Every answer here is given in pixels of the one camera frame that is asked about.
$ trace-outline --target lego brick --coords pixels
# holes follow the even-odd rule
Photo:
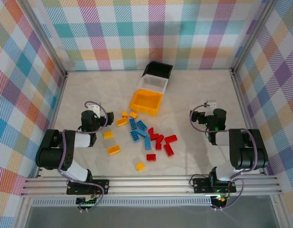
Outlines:
[[[132,136],[132,140],[133,140],[135,143],[140,141],[139,136],[138,136],[138,134],[137,134],[136,131],[131,131],[131,136]]]
[[[150,134],[150,135],[154,134],[154,128],[153,128],[153,127],[151,127],[151,128],[148,130],[148,134]]]
[[[173,134],[171,136],[165,137],[164,140],[167,144],[169,144],[169,143],[177,141],[178,139],[177,139],[177,136],[175,134]]]
[[[167,154],[167,156],[173,156],[174,155],[174,151],[172,150],[172,148],[170,147],[169,144],[165,144],[164,146],[165,152]]]
[[[137,114],[137,113],[134,113],[134,112],[131,112],[131,113],[129,114],[129,116],[135,119],[135,118],[138,117],[138,114]]]
[[[117,120],[116,121],[116,124],[117,124],[117,126],[122,126],[122,125],[125,125],[125,124],[127,124],[128,123],[128,120],[127,120],[127,118],[126,117],[124,117],[124,118],[122,118],[122,119],[119,119],[119,120]]]
[[[141,131],[140,129],[137,129],[136,132],[138,135],[141,135],[143,138],[147,137],[147,133],[144,131]]]
[[[131,125],[132,130],[136,130],[137,129],[136,121],[135,121],[134,118],[130,118],[129,119],[129,124]]]
[[[110,147],[110,148],[107,149],[107,152],[108,152],[109,155],[118,153],[118,152],[120,152],[120,147],[119,147],[119,145]]]
[[[136,170],[138,172],[142,171],[144,168],[145,168],[145,165],[142,162],[136,165]]]
[[[122,118],[127,117],[127,112],[123,111],[122,112]]]
[[[137,126],[142,130],[142,131],[146,131],[147,130],[147,126],[142,122],[142,120],[139,120],[137,122]]]
[[[164,139],[164,135],[163,134],[159,135],[159,137],[156,139],[156,143],[161,143],[163,139]]]
[[[103,136],[105,139],[113,138],[113,132],[104,132]]]
[[[161,143],[156,143],[156,150],[157,151],[162,150],[162,144]]]
[[[159,134],[151,134],[151,140],[156,140],[159,137]]]
[[[145,146],[146,150],[151,149],[151,139],[150,139],[150,137],[145,137],[144,138],[144,146]]]
[[[148,160],[149,162],[155,162],[156,161],[156,155],[155,154],[147,154],[146,155],[146,160]]]

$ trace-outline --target red lego brick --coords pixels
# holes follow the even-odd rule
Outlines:
[[[173,134],[173,135],[171,135],[171,136],[169,136],[169,137],[165,137],[165,142],[167,143],[167,144],[169,144],[169,143],[172,143],[172,142],[175,142],[175,141],[177,141],[178,139],[177,139],[177,136],[175,135],[175,134]]]
[[[148,160],[149,162],[154,162],[156,161],[156,155],[155,154],[147,154],[146,155],[146,160]]]
[[[163,134],[159,135],[159,137],[156,139],[156,143],[161,143],[163,139],[164,139],[164,135]]]
[[[165,152],[167,153],[167,156],[170,157],[174,155],[174,151],[172,150],[169,144],[165,144],[163,147],[165,149]]]
[[[157,143],[157,142],[156,142],[156,150],[157,150],[157,151],[162,150],[162,144],[161,144],[161,143]]]
[[[150,134],[150,135],[154,134],[154,128],[153,127],[151,127],[150,129],[148,129],[148,134]]]
[[[159,134],[151,134],[151,141],[157,139],[159,137]]]

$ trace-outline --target white tabletop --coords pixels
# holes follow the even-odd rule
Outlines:
[[[143,71],[109,71],[70,73],[58,112],[55,129],[76,130],[81,125],[84,102],[100,102],[106,111],[113,111],[114,119],[128,110]],[[213,146],[204,133],[194,130],[189,123],[189,111],[206,100],[216,100],[217,107],[227,111],[226,129],[245,127],[239,103],[227,70],[174,70],[157,116],[138,113],[148,128],[164,136],[175,134],[177,142],[171,143],[174,156],[162,151],[144,149],[144,140],[134,143],[129,123],[118,127],[115,122],[104,131],[111,130],[113,139],[97,134],[91,148],[75,148],[75,160],[93,175],[184,175],[208,174],[214,166],[229,158],[227,146]],[[107,148],[118,144],[121,151],[108,155]],[[146,161],[146,154],[155,153],[156,161]],[[145,164],[137,172],[135,165]],[[57,176],[56,171],[42,171],[42,176]]]

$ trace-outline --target vent grille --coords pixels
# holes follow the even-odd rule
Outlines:
[[[105,197],[99,206],[127,207],[170,207],[170,206],[207,206],[211,204],[208,196],[191,197]],[[36,198],[33,207],[70,207],[76,206],[75,198]]]

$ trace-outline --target blue lego brick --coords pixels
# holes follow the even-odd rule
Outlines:
[[[147,133],[144,131],[141,131],[140,129],[137,129],[136,132],[138,135],[141,135],[143,138],[147,137]]]
[[[135,143],[140,141],[139,136],[136,131],[131,131],[131,136],[132,136],[132,139]]]
[[[150,137],[145,137],[144,138],[144,146],[146,150],[151,149],[151,138]]]
[[[129,123],[131,125],[132,130],[136,130],[137,129],[137,125],[136,125],[136,122],[135,122],[135,119],[134,118],[129,119]]]
[[[137,126],[138,126],[142,131],[147,130],[147,126],[145,126],[145,124],[142,122],[142,120],[139,120],[139,121],[137,122]]]

